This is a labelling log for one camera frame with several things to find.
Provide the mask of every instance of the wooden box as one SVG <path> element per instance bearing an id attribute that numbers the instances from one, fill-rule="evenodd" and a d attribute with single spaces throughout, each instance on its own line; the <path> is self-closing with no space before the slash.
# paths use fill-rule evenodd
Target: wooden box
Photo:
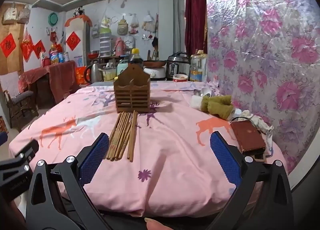
<path id="1" fill-rule="evenodd" d="M 150 75 L 137 64 L 129 66 L 114 82 L 117 112 L 150 112 Z"/>

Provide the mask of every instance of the chair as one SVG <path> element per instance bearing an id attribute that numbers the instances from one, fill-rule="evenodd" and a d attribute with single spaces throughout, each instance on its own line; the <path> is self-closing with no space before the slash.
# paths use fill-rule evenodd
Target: chair
<path id="1" fill-rule="evenodd" d="M 19 75 L 18 72 L 8 73 L 0 76 L 0 86 L 3 90 L 4 99 L 9 108 L 10 128 L 12 128 L 12 120 L 17 120 L 17 130 L 21 132 L 21 127 L 18 118 L 25 116 L 25 111 L 33 111 L 36 116 L 39 116 L 34 94 L 32 91 L 19 92 L 18 88 Z"/>

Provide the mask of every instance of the chinese character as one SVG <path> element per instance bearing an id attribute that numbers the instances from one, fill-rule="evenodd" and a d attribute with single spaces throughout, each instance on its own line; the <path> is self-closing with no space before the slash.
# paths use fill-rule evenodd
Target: chinese character
<path id="1" fill-rule="evenodd" d="M 5 41 L 5 49 L 7 51 L 11 49 L 11 42 L 10 41 Z"/>

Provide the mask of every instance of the red notebook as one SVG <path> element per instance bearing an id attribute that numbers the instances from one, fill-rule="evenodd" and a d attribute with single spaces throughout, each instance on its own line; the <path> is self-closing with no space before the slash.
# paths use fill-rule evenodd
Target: red notebook
<path id="1" fill-rule="evenodd" d="M 243 155 L 264 153 L 266 144 L 257 128 L 249 120 L 235 121 L 230 125 Z"/>

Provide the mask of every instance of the blue gripper pad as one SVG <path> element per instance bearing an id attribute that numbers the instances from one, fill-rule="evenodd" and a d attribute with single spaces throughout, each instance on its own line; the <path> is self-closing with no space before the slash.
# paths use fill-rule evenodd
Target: blue gripper pad
<path id="1" fill-rule="evenodd" d="M 218 159 L 228 181 L 238 187 L 241 183 L 241 168 L 226 145 L 226 141 L 218 132 L 213 132 L 211 134 L 211 150 Z"/>
<path id="2" fill-rule="evenodd" d="M 91 182 L 108 149 L 109 137 L 107 134 L 102 133 L 96 139 L 94 144 L 92 144 L 92 148 L 89 154 L 86 156 L 79 167 L 79 182 L 81 186 L 84 186 L 84 184 L 88 184 Z"/>

